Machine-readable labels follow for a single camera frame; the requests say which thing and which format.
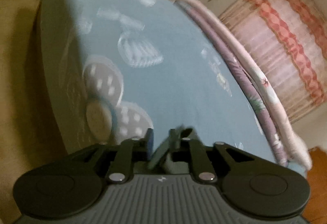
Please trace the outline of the pink and purple folded quilt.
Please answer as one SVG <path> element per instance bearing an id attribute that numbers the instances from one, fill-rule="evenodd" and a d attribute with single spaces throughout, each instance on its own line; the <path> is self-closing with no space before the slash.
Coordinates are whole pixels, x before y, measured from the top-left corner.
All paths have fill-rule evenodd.
<path id="1" fill-rule="evenodd" d="M 296 153 L 287 150 L 255 82 L 226 43 L 190 4 L 183 0 L 174 4 L 194 28 L 180 63 L 192 62 L 187 71 L 189 91 L 197 95 L 190 111 L 197 115 L 193 124 L 200 137 L 218 134 L 218 140 L 281 166 L 311 170 L 313 162 L 304 141 L 296 138 Z"/>

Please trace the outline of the blue flower-print bed sheet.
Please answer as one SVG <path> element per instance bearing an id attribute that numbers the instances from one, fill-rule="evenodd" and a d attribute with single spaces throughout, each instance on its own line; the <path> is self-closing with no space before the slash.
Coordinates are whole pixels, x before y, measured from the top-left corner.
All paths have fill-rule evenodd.
<path id="1" fill-rule="evenodd" d="M 192 127 L 269 161 L 252 106 L 201 29 L 169 0 L 41 0 L 47 89 L 69 153 Z"/>

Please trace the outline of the pink patterned curtain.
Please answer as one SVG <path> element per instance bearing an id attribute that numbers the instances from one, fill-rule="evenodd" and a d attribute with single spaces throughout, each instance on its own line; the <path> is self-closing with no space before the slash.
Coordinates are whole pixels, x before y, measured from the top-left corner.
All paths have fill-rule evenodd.
<path id="1" fill-rule="evenodd" d="M 237 0 L 220 20 L 295 122 L 326 101 L 326 19 L 313 0 Z"/>

